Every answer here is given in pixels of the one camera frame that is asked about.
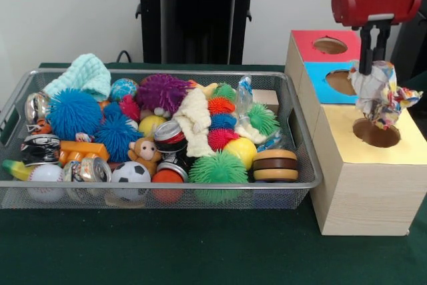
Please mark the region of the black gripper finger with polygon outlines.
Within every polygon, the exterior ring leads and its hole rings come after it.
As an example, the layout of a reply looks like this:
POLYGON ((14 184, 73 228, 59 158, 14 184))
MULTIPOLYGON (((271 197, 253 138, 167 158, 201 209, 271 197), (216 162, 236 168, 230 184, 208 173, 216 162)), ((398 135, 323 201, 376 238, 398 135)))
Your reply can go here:
POLYGON ((384 61, 391 27, 378 27, 378 29, 380 32, 377 36, 376 46, 373 50, 373 61, 384 61))
POLYGON ((361 49, 360 49, 360 60, 359 60, 359 72, 361 74, 371 74, 372 71, 372 62, 373 62, 373 50, 372 45, 372 36, 371 28, 361 28, 360 30, 360 39, 361 39, 361 49))

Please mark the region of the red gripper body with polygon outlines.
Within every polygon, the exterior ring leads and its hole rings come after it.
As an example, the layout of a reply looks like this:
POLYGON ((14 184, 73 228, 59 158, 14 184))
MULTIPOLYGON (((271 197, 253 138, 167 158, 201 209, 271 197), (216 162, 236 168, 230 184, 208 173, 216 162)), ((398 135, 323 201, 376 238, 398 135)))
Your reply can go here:
POLYGON ((393 25, 414 18, 422 0, 331 0, 335 22, 345 27, 363 27, 373 21, 393 25))

